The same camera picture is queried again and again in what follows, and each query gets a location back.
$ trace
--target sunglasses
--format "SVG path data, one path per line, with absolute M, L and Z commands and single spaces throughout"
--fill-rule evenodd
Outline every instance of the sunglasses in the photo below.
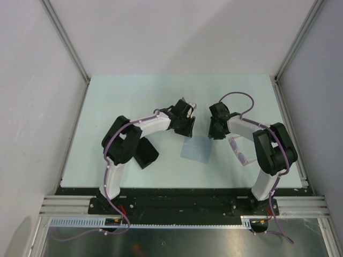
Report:
M 236 157 L 238 158 L 238 160 L 240 161 L 240 163 L 243 165 L 243 166 L 246 166 L 254 161 L 256 161 L 256 159 L 254 160 L 251 160 L 251 161 L 248 161 L 247 158 L 245 158 L 245 156 L 238 151 L 238 146 L 237 146 L 237 143 L 236 143 L 236 140 L 235 139 L 238 139 L 238 138 L 241 138 L 241 136 L 239 135 L 238 137 L 232 137 L 229 139 L 229 143 L 230 143 L 230 146 L 232 148 L 232 150 L 234 151 Z

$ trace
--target black mount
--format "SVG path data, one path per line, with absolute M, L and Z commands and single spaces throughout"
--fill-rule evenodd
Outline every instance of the black mount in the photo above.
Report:
M 289 166 L 298 160 L 298 154 L 282 123 L 275 123 L 270 126 L 270 129 L 279 139 L 283 149 L 285 150 Z M 286 161 L 279 146 L 272 146 L 275 143 L 274 137 L 267 129 L 256 131 L 252 134 L 255 144 L 257 161 L 261 169 L 271 176 L 274 176 L 280 170 L 286 168 Z
M 210 112 L 212 114 L 210 129 L 208 131 L 208 138 L 224 139 L 227 134 L 230 133 L 227 126 L 227 121 L 234 116 L 239 115 L 238 112 L 230 114 L 229 109 L 222 102 L 215 103 L 210 106 Z
M 169 130 L 173 129 L 176 134 L 184 135 L 185 137 L 192 137 L 195 117 L 187 117 L 189 110 L 194 112 L 193 107 L 180 99 L 175 106 L 161 109 L 170 119 Z
M 193 110 L 193 107 L 180 99 L 175 106 L 172 105 L 171 107 L 161 109 L 160 111 L 166 114 L 170 119 L 168 129 L 173 129 L 177 134 L 192 137 L 195 117 L 187 117 L 190 109 Z M 130 120 L 126 117 L 119 116 L 102 140 L 102 147 L 105 149 L 113 135 L 129 122 Z M 126 127 L 121 134 L 126 135 L 126 137 L 123 139 L 118 135 L 109 147 L 107 153 L 107 156 L 115 165 L 120 163 L 124 164 L 134 157 L 139 166 L 144 169 L 158 158 L 159 152 L 150 141 L 145 137 L 140 138 L 142 134 L 140 127 L 130 125 Z
M 265 202 L 258 207 L 248 197 L 237 198 L 221 190 L 150 189 L 145 194 L 137 188 L 122 189 L 112 199 L 115 206 L 122 205 L 132 224 L 160 225 L 239 225 L 242 215 L 266 216 Z M 274 211 L 279 215 L 276 200 Z M 104 196 L 97 192 L 91 198 L 88 213 L 116 215 Z
M 113 135 L 129 122 L 130 120 L 124 116 L 119 116 L 114 121 L 101 142 L 104 149 Z M 107 156 L 115 165 L 124 164 L 134 157 L 140 167 L 144 169 L 157 159 L 159 153 L 147 138 L 140 138 L 141 133 L 142 131 L 139 127 L 130 125 L 121 132 L 121 134 L 126 135 L 125 139 L 122 139 L 120 135 L 114 139 L 108 149 Z

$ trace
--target white board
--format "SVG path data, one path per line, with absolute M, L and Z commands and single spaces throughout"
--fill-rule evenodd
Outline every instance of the white board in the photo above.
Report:
M 62 187 L 99 187 L 106 163 L 101 141 L 114 120 L 150 116 L 156 108 L 166 108 L 185 97 L 197 103 L 193 135 L 206 137 L 210 123 L 209 106 L 231 91 L 243 91 L 256 101 L 247 118 L 262 122 L 282 122 L 281 114 L 266 74 L 232 75 L 146 75 L 95 76 L 91 80 L 76 135 L 65 168 Z M 250 99 L 242 95 L 225 100 L 231 112 L 242 112 Z M 251 187 L 259 173 L 258 163 L 243 167 L 227 140 L 216 140 L 208 163 L 180 157 L 184 137 L 163 131 L 148 137 L 160 153 L 142 170 L 132 159 L 125 165 L 121 187 L 146 188 L 239 188 Z M 293 165 L 279 187 L 301 187 Z

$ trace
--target purple cable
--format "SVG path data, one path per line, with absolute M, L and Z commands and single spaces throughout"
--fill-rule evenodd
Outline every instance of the purple cable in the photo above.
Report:
M 108 171 L 109 171 L 109 166 L 110 166 L 110 162 L 109 160 L 107 159 L 107 153 L 108 153 L 108 149 L 110 148 L 111 144 L 113 143 L 113 141 L 115 140 L 115 138 L 125 129 L 127 128 L 128 126 L 132 125 L 132 124 L 136 124 L 136 123 L 139 123 L 139 122 L 145 122 L 147 120 L 151 120 L 151 119 L 155 119 L 157 118 L 157 115 L 160 114 L 160 110 L 159 109 L 155 109 L 154 110 L 154 113 L 157 112 L 155 115 L 151 116 L 151 117 L 147 117 L 147 118 L 143 118 L 143 119 L 138 119 L 138 120 L 134 120 L 132 122 L 129 122 L 127 124 L 125 124 L 124 126 L 122 126 L 112 137 L 111 139 L 108 141 L 107 145 L 106 145 L 106 148 L 104 149 L 103 151 L 103 158 L 105 159 L 105 161 L 107 162 L 107 167 L 106 167 L 106 171 L 105 171 L 105 177 L 103 179 L 103 185 L 105 186 L 106 185 L 106 180 L 107 180 L 107 176 L 108 176 Z M 59 238 L 56 238 L 53 236 L 53 234 L 50 234 L 51 238 L 55 241 L 59 241 L 59 242 L 67 242 L 67 241 L 71 241 L 71 240 L 74 240 L 74 239 L 77 239 L 83 235 L 86 235 L 88 233 L 91 233 L 91 232 L 96 232 L 96 231 L 105 231 L 105 234 L 109 234 L 109 235 L 120 235 L 120 234 L 123 234 L 125 232 L 127 232 L 131 226 L 131 223 L 129 221 L 129 219 L 127 218 L 127 216 L 125 214 L 123 214 L 112 202 L 111 202 L 111 199 L 109 198 L 108 196 L 108 193 L 107 193 L 107 190 L 106 190 L 106 187 L 104 187 L 104 192 L 105 192 L 105 197 L 107 199 L 107 201 L 109 202 L 109 204 L 112 206 L 112 208 L 114 208 L 120 215 L 123 216 L 123 218 L 126 220 L 126 222 L 128 223 L 128 227 L 125 228 L 123 231 L 120 231 L 120 232 L 109 232 L 109 231 L 106 231 L 106 230 L 102 230 L 102 229 L 90 229 L 90 230 L 87 230 L 85 232 L 82 232 L 76 236 L 73 236 L 71 238 L 65 238 L 65 239 L 59 239 Z
M 243 117 L 244 114 L 246 114 L 248 111 L 251 111 L 251 110 L 253 109 L 253 107 L 254 107 L 254 105 L 255 105 L 255 101 L 253 100 L 253 98 L 251 97 L 251 95 L 249 95 L 249 94 L 247 94 L 247 93 L 244 93 L 244 92 L 230 92 L 230 93 L 227 93 L 226 95 L 224 95 L 224 96 L 219 100 L 219 102 L 221 102 L 226 96 L 228 96 L 228 95 L 233 95 L 233 94 L 245 95 L 245 96 L 247 96 L 248 98 L 251 99 L 251 107 L 250 107 L 248 110 L 242 112 L 241 115 L 240 115 L 240 119 L 242 119 L 242 117 Z
M 280 181 L 281 176 L 284 176 L 284 175 L 286 175 L 286 174 L 289 173 L 289 162 L 288 162 L 288 158 L 287 158 L 286 152 L 285 152 L 285 150 L 284 150 L 284 148 L 283 148 L 283 146 L 282 146 L 280 140 L 278 139 L 278 137 L 275 135 L 275 133 L 274 133 L 269 127 L 267 127 L 266 125 L 260 124 L 260 123 L 254 121 L 254 120 L 250 120 L 250 119 L 246 119 L 246 118 L 243 118 L 243 117 L 242 117 L 243 114 L 246 114 L 248 111 L 250 111 L 251 109 L 253 109 L 253 106 L 254 106 L 254 103 L 255 103 L 254 100 L 253 100 L 253 98 L 252 98 L 249 94 L 244 93 L 244 92 L 231 92 L 231 93 L 228 93 L 228 94 L 224 95 L 224 96 L 219 100 L 219 102 L 221 102 L 226 96 L 231 95 L 231 94 L 242 94 L 242 95 L 248 96 L 248 97 L 251 99 L 251 101 L 252 101 L 251 107 L 250 107 L 248 110 L 246 110 L 246 111 L 244 111 L 244 112 L 241 113 L 240 119 L 243 120 L 243 121 L 245 121 L 245 122 L 249 122 L 249 123 L 254 124 L 254 125 L 256 125 L 256 126 L 259 126 L 259 127 L 262 127 L 262 128 L 267 129 L 268 132 L 273 136 L 273 138 L 274 138 L 274 140 L 276 141 L 276 143 L 278 144 L 278 146 L 279 146 L 279 148 L 280 148 L 280 150 L 281 150 L 282 156 L 283 156 L 284 159 L 285 159 L 285 162 L 286 162 L 286 171 L 285 171 L 284 173 L 280 173 L 280 174 L 278 175 L 278 177 L 277 177 L 277 179 L 276 179 L 276 181 L 275 181 L 275 183 L 274 183 L 272 189 L 271 189 L 270 192 L 269 192 L 269 205 L 270 205 L 270 210 L 271 210 L 271 212 L 272 212 L 272 215 L 273 215 L 273 217 L 274 217 L 274 220 L 275 220 L 275 222 L 276 222 L 276 224 L 277 224 L 277 226 L 278 226 L 278 228 L 279 228 L 279 230 L 280 230 L 281 233 L 280 233 L 280 232 L 276 232 L 276 231 L 268 231 L 267 233 L 269 233 L 269 234 L 274 234 L 274 235 L 282 235 L 290 244 L 293 245 L 293 244 L 294 244 L 294 241 L 291 240 L 291 239 L 284 233 L 284 231 L 282 230 L 282 227 L 281 227 L 281 225 L 280 225 L 280 223 L 279 223 L 279 221 L 277 220 L 277 217 L 276 217 L 276 215 L 275 215 L 274 208 L 273 208 L 273 204 L 272 204 L 272 197 L 273 197 L 272 194 L 273 194 L 273 192 L 275 191 L 276 187 L 278 186 L 278 183 L 279 183 L 279 181 Z
M 70 237 L 70 238 L 65 238 L 65 239 L 59 239 L 59 238 L 56 238 L 52 233 L 50 234 L 51 238 L 54 240 L 54 241 L 58 241 L 58 242 L 67 242 L 67 241 L 71 241 L 71 240 L 74 240 L 74 239 L 77 239 L 79 237 L 82 237 L 83 235 L 85 234 L 88 234 L 88 233 L 91 233 L 91 232 L 96 232 L 96 231 L 99 231 L 99 229 L 90 229 L 90 230 L 87 230 L 85 232 L 82 232 L 76 236 L 73 236 L 73 237 Z

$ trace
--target purple wire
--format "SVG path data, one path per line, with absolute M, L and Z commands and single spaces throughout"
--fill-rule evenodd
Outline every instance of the purple wire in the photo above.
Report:
M 278 144 L 278 146 L 279 146 L 279 148 L 280 148 L 280 150 L 281 150 L 282 156 L 283 156 L 284 159 L 285 159 L 285 162 L 286 162 L 286 171 L 283 172 L 283 173 L 280 173 L 280 174 L 278 175 L 278 177 L 277 177 L 277 179 L 276 179 L 276 181 L 275 181 L 275 183 L 274 183 L 272 189 L 271 189 L 270 192 L 269 192 L 269 205 L 270 205 L 270 210 L 271 210 L 272 215 L 273 215 L 273 217 L 274 217 L 275 223 L 277 224 L 277 226 L 278 226 L 278 228 L 279 228 L 279 230 L 280 230 L 281 233 L 280 233 L 280 232 L 276 232 L 276 231 L 268 231 L 267 233 L 269 233 L 269 234 L 274 234 L 274 235 L 282 235 L 290 244 L 293 245 L 293 244 L 294 244 L 294 241 L 291 240 L 291 239 L 284 233 L 284 231 L 282 230 L 282 227 L 281 227 L 281 225 L 280 225 L 280 223 L 279 223 L 279 221 L 277 220 L 277 217 L 276 217 L 276 215 L 275 215 L 274 208 L 273 208 L 273 204 L 272 204 L 273 192 L 274 192 L 275 189 L 277 188 L 281 176 L 284 176 L 284 175 L 286 175 L 286 174 L 289 173 L 289 162 L 288 162 L 288 158 L 287 158 L 286 152 L 285 152 L 285 150 L 284 150 L 284 148 L 283 148 L 283 146 L 282 146 L 280 140 L 278 139 L 278 137 L 275 135 L 275 133 L 274 133 L 268 126 L 263 125 L 263 124 L 260 124 L 260 123 L 254 121 L 254 120 L 246 119 L 246 118 L 243 118 L 243 117 L 242 117 L 243 114 L 246 114 L 248 111 L 250 111 L 251 109 L 253 109 L 253 106 L 254 106 L 254 103 L 255 103 L 255 102 L 254 102 L 252 96 L 250 96 L 249 94 L 244 93 L 244 92 L 230 92 L 230 93 L 224 95 L 224 96 L 219 100 L 219 102 L 221 102 L 226 96 L 231 95 L 231 94 L 242 94 L 242 95 L 248 96 L 248 97 L 251 99 L 251 101 L 252 101 L 251 107 L 250 107 L 248 110 L 246 110 L 246 111 L 244 111 L 244 112 L 241 113 L 240 119 L 243 120 L 243 121 L 245 121 L 245 122 L 249 122 L 249 123 L 254 124 L 254 125 L 256 125 L 256 126 L 259 126 L 259 127 L 262 127 L 262 128 L 267 129 L 268 132 L 273 136 L 273 138 L 274 138 L 274 140 L 276 141 L 276 143 Z
M 107 159 L 107 153 L 108 153 L 108 149 L 110 148 L 111 144 L 113 143 L 113 141 L 115 140 L 115 138 L 125 129 L 127 128 L 128 126 L 132 125 L 132 124 L 136 124 L 136 123 L 139 123 L 139 122 L 145 122 L 147 120 L 151 120 L 151 119 L 155 119 L 157 118 L 157 115 L 160 114 L 160 110 L 159 109 L 155 109 L 154 110 L 154 113 L 156 113 L 155 115 L 151 116 L 151 117 L 147 117 L 147 118 L 143 118 L 143 119 L 138 119 L 138 120 L 134 120 L 132 122 L 129 122 L 129 123 L 126 123 L 124 126 L 122 126 L 112 137 L 111 139 L 108 141 L 107 145 L 106 145 L 106 148 L 104 149 L 103 151 L 103 158 L 105 159 L 105 161 L 107 162 L 107 166 L 106 166 L 106 171 L 105 171 L 105 177 L 103 179 L 103 185 L 105 186 L 106 185 L 106 180 L 107 180 L 107 176 L 108 176 L 108 171 L 109 171 L 109 167 L 110 167 L 110 162 L 109 160 Z M 126 220 L 126 222 L 128 223 L 128 227 L 125 228 L 123 231 L 120 231 L 120 232 L 110 232 L 110 231 L 106 231 L 106 230 L 103 230 L 105 232 L 105 234 L 109 234 L 109 235 L 121 235 L 125 232 L 127 232 L 131 226 L 131 223 L 128 219 L 128 217 L 122 213 L 112 202 L 111 202 L 111 199 L 110 197 L 108 196 L 108 193 L 107 193 L 107 190 L 106 190 L 106 187 L 104 187 L 104 192 L 105 192 L 105 197 L 107 199 L 107 201 L 109 202 L 109 204 L 112 206 L 113 209 L 115 209 L 120 215 L 123 216 L 123 218 Z M 59 238 L 56 238 L 53 236 L 53 234 L 50 234 L 51 238 L 55 241 L 59 241 L 59 242 L 67 242 L 67 241 L 71 241 L 71 240 L 74 240 L 74 239 L 77 239 L 83 235 L 86 235 L 88 233 L 91 233 L 91 232 L 96 232 L 96 231 L 99 231 L 99 229 L 90 229 L 90 230 L 87 230 L 85 232 L 82 232 L 76 236 L 73 236 L 71 238 L 65 238 L 65 239 L 59 239 Z
M 83 235 L 85 234 L 88 234 L 88 233 L 91 233 L 91 232 L 96 232 L 96 231 L 99 231 L 99 229 L 90 229 L 90 230 L 87 230 L 85 232 L 82 232 L 76 236 L 73 236 L 73 237 L 70 237 L 70 238 L 65 238 L 65 239 L 59 239 L 59 238 L 56 238 L 52 233 L 50 234 L 51 238 L 54 240 L 54 241 L 58 241 L 58 242 L 67 242 L 67 241 L 71 241 L 71 240 L 74 240 L 74 239 L 77 239 L 79 237 L 82 237 Z
M 253 109 L 253 107 L 254 107 L 254 105 L 255 105 L 255 101 L 253 100 L 253 98 L 252 98 L 251 95 L 249 95 L 249 94 L 247 94 L 247 93 L 245 93 L 245 92 L 230 92 L 230 93 L 227 93 L 226 95 L 224 95 L 224 96 L 219 100 L 219 102 L 221 102 L 226 96 L 228 96 L 228 95 L 233 95 L 233 94 L 245 95 L 245 96 L 247 96 L 248 98 L 251 99 L 251 107 L 250 107 L 248 110 L 242 112 L 241 115 L 240 115 L 240 119 L 242 119 L 242 117 L 243 117 L 244 114 L 246 114 L 248 111 L 251 111 L 251 110 Z

